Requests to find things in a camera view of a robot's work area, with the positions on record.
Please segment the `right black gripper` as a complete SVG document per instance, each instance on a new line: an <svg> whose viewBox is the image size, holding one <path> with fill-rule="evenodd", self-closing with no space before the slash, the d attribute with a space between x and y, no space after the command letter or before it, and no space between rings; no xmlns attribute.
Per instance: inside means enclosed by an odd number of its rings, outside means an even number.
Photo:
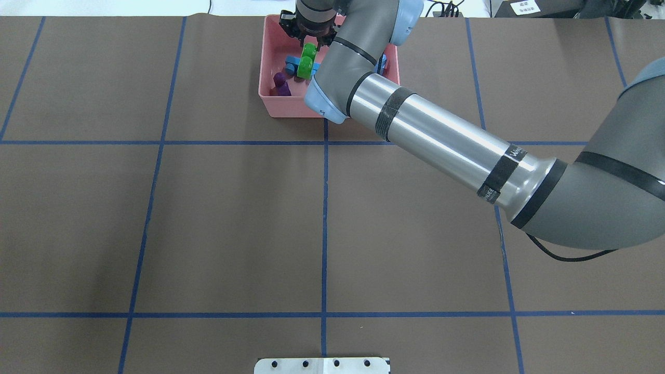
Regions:
<svg viewBox="0 0 665 374"><path fill-rule="evenodd" d="M337 12L330 10L326 12L314 12L306 14L303 11L296 10L295 13L290 10L281 10L280 28L290 38L304 40L306 36L317 38L317 47L330 46L337 36L335 29Z"/></svg>

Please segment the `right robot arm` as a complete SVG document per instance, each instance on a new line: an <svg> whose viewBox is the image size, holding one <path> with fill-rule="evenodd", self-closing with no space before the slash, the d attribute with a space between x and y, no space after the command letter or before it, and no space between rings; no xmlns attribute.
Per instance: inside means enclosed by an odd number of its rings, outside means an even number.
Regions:
<svg viewBox="0 0 665 374"><path fill-rule="evenodd" d="M283 10L287 35L328 47L304 95L309 109L336 124L353 118L546 242L620 249L663 235L663 58L624 88L574 163L540 159L375 73L422 10L422 1L297 1Z"/></svg>

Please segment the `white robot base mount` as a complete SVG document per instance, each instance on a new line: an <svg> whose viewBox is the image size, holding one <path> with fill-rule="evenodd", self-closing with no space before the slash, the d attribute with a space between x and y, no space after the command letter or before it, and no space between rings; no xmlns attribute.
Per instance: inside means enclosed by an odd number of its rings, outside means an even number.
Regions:
<svg viewBox="0 0 665 374"><path fill-rule="evenodd" d="M391 373L389 358L297 357L260 359L254 373Z"/></svg>

